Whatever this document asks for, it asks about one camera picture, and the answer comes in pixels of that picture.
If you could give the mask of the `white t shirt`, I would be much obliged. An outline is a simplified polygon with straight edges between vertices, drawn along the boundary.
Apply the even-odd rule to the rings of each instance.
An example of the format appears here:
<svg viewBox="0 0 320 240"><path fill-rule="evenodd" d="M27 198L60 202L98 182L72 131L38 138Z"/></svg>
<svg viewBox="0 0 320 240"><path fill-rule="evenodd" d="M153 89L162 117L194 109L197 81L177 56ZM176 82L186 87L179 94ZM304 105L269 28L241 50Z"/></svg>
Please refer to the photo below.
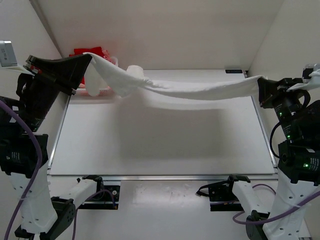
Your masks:
<svg viewBox="0 0 320 240"><path fill-rule="evenodd" d="M152 80L144 76L144 70L138 65L131 65L123 70L97 54L83 54L92 57L88 69L95 69L98 74L95 77L85 77L85 87L90 96L96 96L100 90L99 84L104 82L122 98L143 89L168 97L215 101L254 95L258 92L258 79L266 79L258 75L213 83Z"/></svg>

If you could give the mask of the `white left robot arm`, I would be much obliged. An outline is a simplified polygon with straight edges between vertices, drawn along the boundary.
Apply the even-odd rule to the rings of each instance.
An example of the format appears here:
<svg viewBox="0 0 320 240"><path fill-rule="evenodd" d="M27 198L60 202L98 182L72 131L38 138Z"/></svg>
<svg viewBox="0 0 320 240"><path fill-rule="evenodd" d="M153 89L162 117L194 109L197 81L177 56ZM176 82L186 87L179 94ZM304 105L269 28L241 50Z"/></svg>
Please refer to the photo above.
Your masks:
<svg viewBox="0 0 320 240"><path fill-rule="evenodd" d="M97 175L78 179L62 196L51 196L47 178L48 135L38 129L60 93L73 95L92 60L90 54L48 60L29 56L17 80L18 99L0 99L0 169L18 195L14 210L22 222L22 239L57 239L73 222L85 201L104 195Z"/></svg>

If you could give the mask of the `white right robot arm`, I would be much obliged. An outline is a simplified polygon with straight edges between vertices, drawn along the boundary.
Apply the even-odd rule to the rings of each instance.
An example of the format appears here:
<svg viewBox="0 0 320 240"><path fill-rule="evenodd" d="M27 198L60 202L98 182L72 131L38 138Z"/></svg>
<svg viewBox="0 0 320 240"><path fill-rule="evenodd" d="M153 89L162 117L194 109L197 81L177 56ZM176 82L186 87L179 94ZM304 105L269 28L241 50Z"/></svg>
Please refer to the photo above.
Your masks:
<svg viewBox="0 0 320 240"><path fill-rule="evenodd" d="M273 109L285 135L278 145L278 181L271 209L266 209L244 176L229 176L224 195L238 199L246 215L242 224L251 240L296 240L309 201L319 196L320 103L310 101L300 78L259 78L258 99Z"/></svg>

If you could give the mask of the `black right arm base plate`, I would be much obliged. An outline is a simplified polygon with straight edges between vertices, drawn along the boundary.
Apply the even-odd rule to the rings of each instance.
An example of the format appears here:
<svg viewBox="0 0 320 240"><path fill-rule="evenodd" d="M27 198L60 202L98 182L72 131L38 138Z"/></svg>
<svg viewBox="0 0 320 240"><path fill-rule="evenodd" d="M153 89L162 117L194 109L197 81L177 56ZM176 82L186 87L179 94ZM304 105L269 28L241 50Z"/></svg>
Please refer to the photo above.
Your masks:
<svg viewBox="0 0 320 240"><path fill-rule="evenodd" d="M230 180L209 183L201 186L195 194L209 198L211 212L241 212L244 209L233 194L232 186Z"/></svg>

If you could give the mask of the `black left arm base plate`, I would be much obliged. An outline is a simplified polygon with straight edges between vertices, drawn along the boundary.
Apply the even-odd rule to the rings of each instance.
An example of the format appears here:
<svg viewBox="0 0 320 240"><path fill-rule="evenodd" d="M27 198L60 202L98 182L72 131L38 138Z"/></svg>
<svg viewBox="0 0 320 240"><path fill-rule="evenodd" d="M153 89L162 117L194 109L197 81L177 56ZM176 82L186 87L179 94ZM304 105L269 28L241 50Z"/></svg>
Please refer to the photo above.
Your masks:
<svg viewBox="0 0 320 240"><path fill-rule="evenodd" d="M117 210L119 208L121 183L104 181L101 192L84 202L79 209L83 210Z"/></svg>

